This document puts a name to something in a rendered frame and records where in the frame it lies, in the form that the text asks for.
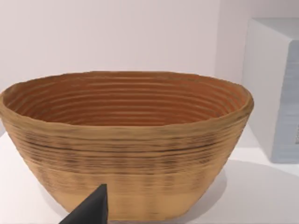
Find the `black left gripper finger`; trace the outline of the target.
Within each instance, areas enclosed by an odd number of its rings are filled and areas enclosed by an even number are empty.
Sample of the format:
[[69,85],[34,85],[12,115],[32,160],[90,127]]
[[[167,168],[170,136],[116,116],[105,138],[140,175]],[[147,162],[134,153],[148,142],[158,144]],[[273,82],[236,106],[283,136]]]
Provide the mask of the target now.
[[108,224],[107,184],[101,184],[58,224]]

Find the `brown woven basket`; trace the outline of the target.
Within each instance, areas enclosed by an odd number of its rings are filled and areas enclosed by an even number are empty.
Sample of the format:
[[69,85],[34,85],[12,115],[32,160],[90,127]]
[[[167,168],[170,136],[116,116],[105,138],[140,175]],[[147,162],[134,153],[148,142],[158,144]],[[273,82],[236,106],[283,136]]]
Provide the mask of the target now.
[[185,214],[228,161],[254,108],[240,84],[166,71],[36,78],[0,94],[24,162],[68,212],[106,184],[112,220]]

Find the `pale grey cabinet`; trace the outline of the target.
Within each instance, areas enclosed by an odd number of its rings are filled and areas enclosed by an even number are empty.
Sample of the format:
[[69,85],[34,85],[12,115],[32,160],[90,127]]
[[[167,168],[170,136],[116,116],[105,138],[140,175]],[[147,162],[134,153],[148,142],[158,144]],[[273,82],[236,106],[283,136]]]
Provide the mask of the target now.
[[268,159],[299,164],[299,18],[249,22],[242,84],[255,103],[249,126]]

